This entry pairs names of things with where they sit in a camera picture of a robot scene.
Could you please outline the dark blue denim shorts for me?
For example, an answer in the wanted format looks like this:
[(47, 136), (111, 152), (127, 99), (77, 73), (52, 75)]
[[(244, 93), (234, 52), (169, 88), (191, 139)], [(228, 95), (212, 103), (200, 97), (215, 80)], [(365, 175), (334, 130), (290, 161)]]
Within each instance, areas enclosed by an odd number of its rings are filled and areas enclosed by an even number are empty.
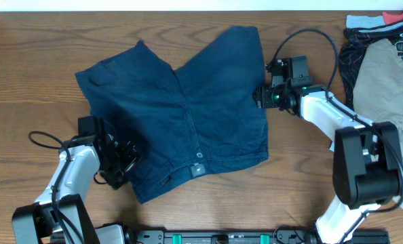
[(146, 203), (209, 174), (269, 157), (268, 122), (253, 91), (265, 82), (258, 30), (233, 26), (173, 69), (144, 42), (75, 77), (90, 112), (146, 153), (126, 179)]

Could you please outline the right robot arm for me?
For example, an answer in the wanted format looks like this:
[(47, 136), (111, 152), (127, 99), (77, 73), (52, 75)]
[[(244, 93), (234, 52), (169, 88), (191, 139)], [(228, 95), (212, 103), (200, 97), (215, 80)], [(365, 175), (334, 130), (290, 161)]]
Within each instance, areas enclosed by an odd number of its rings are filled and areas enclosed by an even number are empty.
[[(339, 102), (311, 78), (288, 78), (258, 86), (258, 108), (278, 108), (314, 124), (334, 145), (332, 183), (336, 193), (315, 222), (306, 243), (345, 243), (370, 215), (393, 211), (403, 202), (403, 162), (397, 127), (375, 123)], [(394, 197), (395, 205), (383, 208)]]

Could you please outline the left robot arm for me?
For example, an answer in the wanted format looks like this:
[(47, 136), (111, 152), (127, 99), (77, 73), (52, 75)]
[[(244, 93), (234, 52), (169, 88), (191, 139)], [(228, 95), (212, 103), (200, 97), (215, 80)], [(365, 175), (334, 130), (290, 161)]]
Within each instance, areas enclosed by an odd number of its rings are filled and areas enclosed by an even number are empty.
[(96, 175), (117, 190), (142, 159), (132, 142), (118, 142), (98, 133), (77, 136), (57, 146), (60, 162), (50, 183), (34, 203), (19, 207), (12, 216), (17, 243), (130, 243), (123, 224), (94, 227), (85, 198)]

